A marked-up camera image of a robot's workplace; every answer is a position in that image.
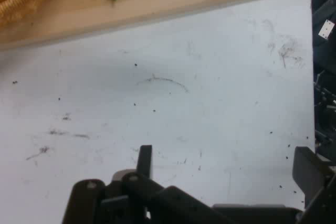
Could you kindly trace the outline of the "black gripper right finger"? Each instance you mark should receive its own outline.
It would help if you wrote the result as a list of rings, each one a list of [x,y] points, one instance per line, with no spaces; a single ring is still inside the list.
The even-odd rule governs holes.
[[[296,147],[292,176],[304,193],[297,223],[335,223],[335,172],[308,147]]]

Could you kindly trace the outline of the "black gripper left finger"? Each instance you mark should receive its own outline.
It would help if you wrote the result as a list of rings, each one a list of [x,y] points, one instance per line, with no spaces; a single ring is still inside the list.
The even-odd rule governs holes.
[[[98,179],[74,184],[63,223],[230,223],[177,187],[150,177],[152,146],[139,149],[136,169],[106,185]]]

